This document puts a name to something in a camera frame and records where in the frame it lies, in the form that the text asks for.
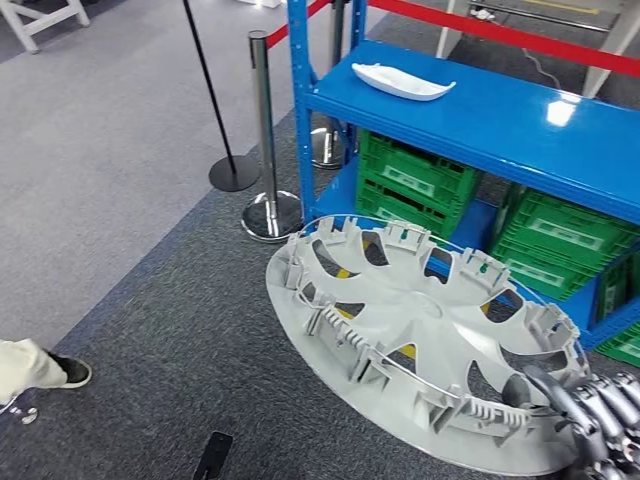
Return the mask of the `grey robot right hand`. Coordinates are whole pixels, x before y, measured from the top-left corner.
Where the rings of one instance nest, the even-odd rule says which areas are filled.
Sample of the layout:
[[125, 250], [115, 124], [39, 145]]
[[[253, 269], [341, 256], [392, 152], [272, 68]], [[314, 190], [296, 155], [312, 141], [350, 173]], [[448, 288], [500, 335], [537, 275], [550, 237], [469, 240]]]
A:
[[527, 365], [509, 378], [502, 399], [523, 407], [541, 431], [525, 442], [522, 458], [537, 461], [535, 475], [562, 479], [637, 479], [639, 476], [639, 383], [589, 369], [565, 373]]

